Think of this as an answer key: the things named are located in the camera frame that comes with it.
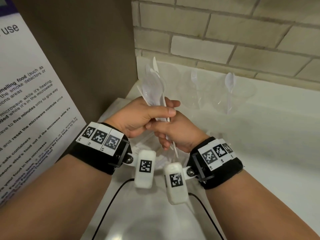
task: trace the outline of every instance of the black wristband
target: black wristband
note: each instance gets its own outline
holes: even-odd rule
[[[112,175],[122,165],[127,153],[132,153],[124,133],[106,123],[91,122],[75,140],[68,152],[86,164]]]
[[[204,189],[215,188],[241,172],[242,162],[223,139],[210,137],[190,153],[187,166],[194,170]]]

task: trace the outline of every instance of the person's right hand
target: person's right hand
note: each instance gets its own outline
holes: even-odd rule
[[[177,111],[170,122],[150,121],[146,128],[154,131],[155,136],[165,150],[168,150],[172,141],[177,148],[190,153],[194,147],[209,138],[201,129],[196,127],[186,116]]]

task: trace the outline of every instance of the metal bolt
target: metal bolt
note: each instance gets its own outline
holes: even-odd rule
[[[186,174],[189,176],[189,177],[193,177],[195,175],[195,172],[192,168],[188,168],[187,171],[186,171]]]
[[[126,164],[131,164],[134,161],[134,158],[130,155],[127,155],[127,159],[125,160]]]

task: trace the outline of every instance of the black cable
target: black cable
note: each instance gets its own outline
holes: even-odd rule
[[[121,190],[121,188],[122,188],[127,182],[130,182],[130,181],[134,181],[134,178],[131,178],[131,179],[128,179],[127,181],[125,181],[125,182],[118,188],[117,192],[114,194],[114,196],[113,196],[112,200],[110,201],[108,207],[106,208],[106,211],[104,212],[103,217],[101,218],[101,220],[100,220],[100,222],[99,222],[99,225],[98,225],[98,227],[97,227],[97,229],[96,229],[96,232],[94,233],[94,235],[93,235],[93,237],[92,237],[91,240],[94,240],[94,238],[96,237],[96,234],[98,233],[98,230],[99,230],[99,228],[100,228],[100,226],[101,226],[101,224],[102,224],[102,222],[103,222],[103,219],[104,219],[104,217],[106,216],[107,211],[109,210],[109,208],[110,208],[113,200],[115,199],[115,197],[117,196],[117,194],[119,193],[119,191]]]
[[[214,225],[214,228],[217,230],[219,236],[221,237],[222,240],[224,240],[224,239],[223,239],[223,236],[221,235],[221,233],[220,233],[220,231],[219,231],[219,229],[218,229],[218,227],[216,226],[216,224],[215,224],[214,221],[212,220],[211,216],[209,215],[209,212],[207,211],[206,207],[205,207],[204,204],[201,202],[201,200],[198,198],[198,196],[196,196],[196,195],[193,194],[193,193],[188,193],[188,195],[194,196],[194,197],[200,202],[200,204],[202,205],[202,207],[203,207],[203,209],[205,210],[206,214],[207,214],[208,217],[210,218],[212,224]]]

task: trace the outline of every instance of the paper notice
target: paper notice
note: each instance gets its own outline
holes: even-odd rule
[[[1,1],[0,205],[53,165],[85,126],[20,14]]]

